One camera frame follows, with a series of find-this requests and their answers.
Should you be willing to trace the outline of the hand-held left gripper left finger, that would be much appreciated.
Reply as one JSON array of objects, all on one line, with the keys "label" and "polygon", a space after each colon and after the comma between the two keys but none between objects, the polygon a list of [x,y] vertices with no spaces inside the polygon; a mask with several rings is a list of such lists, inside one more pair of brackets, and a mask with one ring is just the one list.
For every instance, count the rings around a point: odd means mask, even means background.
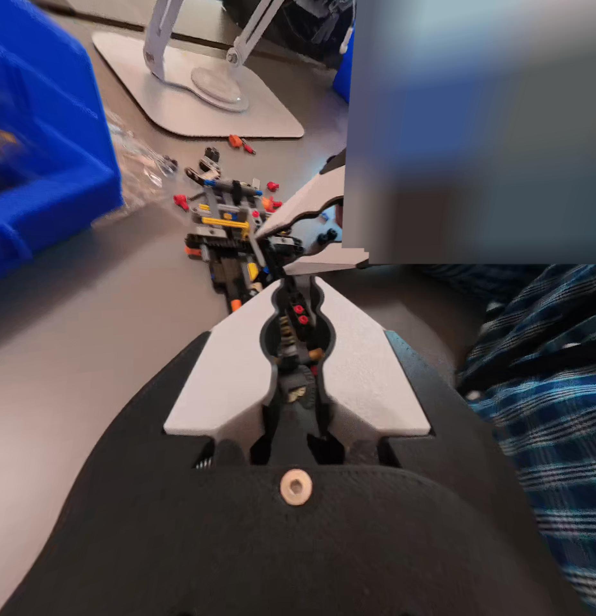
[{"label": "hand-held left gripper left finger", "polygon": [[274,369],[260,340],[277,315],[280,281],[210,331],[163,429],[168,435],[233,441],[245,456],[263,435],[262,406],[275,389]]}]

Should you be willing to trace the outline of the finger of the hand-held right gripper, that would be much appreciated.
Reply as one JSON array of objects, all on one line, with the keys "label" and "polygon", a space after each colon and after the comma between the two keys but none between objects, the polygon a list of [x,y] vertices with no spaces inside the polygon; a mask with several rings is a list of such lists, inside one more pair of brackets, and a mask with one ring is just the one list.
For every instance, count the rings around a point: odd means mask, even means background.
[{"label": "finger of the hand-held right gripper", "polygon": [[344,248],[341,242],[329,243],[321,251],[302,256],[283,266],[287,275],[319,275],[357,269],[367,264],[369,253],[361,248]]},{"label": "finger of the hand-held right gripper", "polygon": [[333,204],[343,200],[345,166],[315,175],[256,231],[255,237],[270,237],[294,226],[296,222],[315,219]]}]

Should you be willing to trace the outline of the black u-shaped lego bracket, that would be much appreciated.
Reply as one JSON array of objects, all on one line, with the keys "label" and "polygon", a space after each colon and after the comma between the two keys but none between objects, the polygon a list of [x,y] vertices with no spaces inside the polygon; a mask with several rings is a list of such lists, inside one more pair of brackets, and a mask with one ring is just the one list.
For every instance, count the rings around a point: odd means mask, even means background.
[{"label": "black u-shaped lego bracket", "polygon": [[201,186],[211,185],[210,182],[219,181],[222,177],[221,168],[215,165],[206,169],[201,169],[199,166],[198,168],[185,167],[184,172],[189,180]]}]

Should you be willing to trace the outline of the blue plastic bin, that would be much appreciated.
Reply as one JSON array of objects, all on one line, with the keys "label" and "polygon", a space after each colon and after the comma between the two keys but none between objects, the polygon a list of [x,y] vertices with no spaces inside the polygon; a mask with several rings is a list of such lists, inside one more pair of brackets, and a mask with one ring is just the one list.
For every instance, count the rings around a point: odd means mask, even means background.
[{"label": "blue plastic bin", "polygon": [[0,1],[0,277],[123,203],[89,55],[28,1]]}]

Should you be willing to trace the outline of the white tablet stand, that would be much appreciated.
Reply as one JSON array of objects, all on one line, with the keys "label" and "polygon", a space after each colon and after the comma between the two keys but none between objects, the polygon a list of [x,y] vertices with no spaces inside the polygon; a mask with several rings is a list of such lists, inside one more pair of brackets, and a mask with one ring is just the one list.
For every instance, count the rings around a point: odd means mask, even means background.
[{"label": "white tablet stand", "polygon": [[300,139],[302,124],[245,62],[282,1],[260,1],[225,58],[169,46],[183,1],[157,1],[140,40],[96,32],[92,42],[155,125],[183,137]]}]

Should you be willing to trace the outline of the person's plaid clothing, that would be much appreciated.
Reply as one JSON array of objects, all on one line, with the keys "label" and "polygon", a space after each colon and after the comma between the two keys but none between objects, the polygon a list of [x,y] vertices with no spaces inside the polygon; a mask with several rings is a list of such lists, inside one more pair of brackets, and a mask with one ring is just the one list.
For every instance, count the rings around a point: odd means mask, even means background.
[{"label": "person's plaid clothing", "polygon": [[495,305],[456,389],[492,425],[550,553],[596,615],[596,264],[416,268]]}]

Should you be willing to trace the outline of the clear empty plastic bag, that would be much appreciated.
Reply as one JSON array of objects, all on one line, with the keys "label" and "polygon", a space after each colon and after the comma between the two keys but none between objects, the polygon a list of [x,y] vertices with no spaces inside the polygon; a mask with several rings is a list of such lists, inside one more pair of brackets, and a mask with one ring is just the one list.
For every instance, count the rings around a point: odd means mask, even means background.
[{"label": "clear empty plastic bag", "polygon": [[110,213],[118,218],[163,201],[177,173],[165,175],[164,155],[139,139],[120,116],[109,110],[105,114],[121,178],[121,204]]}]

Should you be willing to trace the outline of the lego car chassis model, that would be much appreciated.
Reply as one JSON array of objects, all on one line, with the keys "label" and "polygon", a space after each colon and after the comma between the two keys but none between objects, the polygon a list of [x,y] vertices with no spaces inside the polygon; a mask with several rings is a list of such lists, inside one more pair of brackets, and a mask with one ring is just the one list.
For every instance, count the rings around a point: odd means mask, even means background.
[{"label": "lego car chassis model", "polygon": [[194,228],[185,238],[185,251],[209,266],[215,289],[223,292],[231,315],[276,281],[273,296],[277,315],[261,335],[275,377],[273,395],[262,408],[279,404],[296,407],[307,416],[325,408],[328,399],[320,368],[331,345],[328,326],[317,316],[309,294],[283,266],[303,256],[303,243],[291,228],[270,237],[255,237],[274,212],[261,204],[262,192],[238,182],[210,182],[188,198]]}]

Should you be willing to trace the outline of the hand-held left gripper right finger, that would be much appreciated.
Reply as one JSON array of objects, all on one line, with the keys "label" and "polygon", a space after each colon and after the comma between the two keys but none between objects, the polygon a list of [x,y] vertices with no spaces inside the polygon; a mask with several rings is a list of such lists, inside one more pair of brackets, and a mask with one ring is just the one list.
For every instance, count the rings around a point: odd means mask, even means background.
[{"label": "hand-held left gripper right finger", "polygon": [[384,327],[321,277],[310,281],[311,304],[331,333],[320,368],[329,433],[346,453],[356,443],[429,435],[430,422]]}]

